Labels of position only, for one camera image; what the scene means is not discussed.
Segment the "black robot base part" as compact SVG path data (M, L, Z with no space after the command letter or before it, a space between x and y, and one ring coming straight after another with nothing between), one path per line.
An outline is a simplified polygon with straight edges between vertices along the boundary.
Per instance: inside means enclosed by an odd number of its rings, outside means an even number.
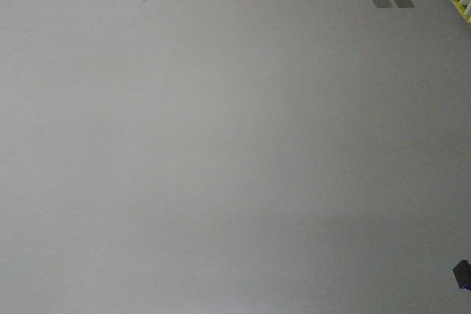
M461 260L454 268L457 285L462 290L470 290L471 288L471 270L470 263L467 260Z

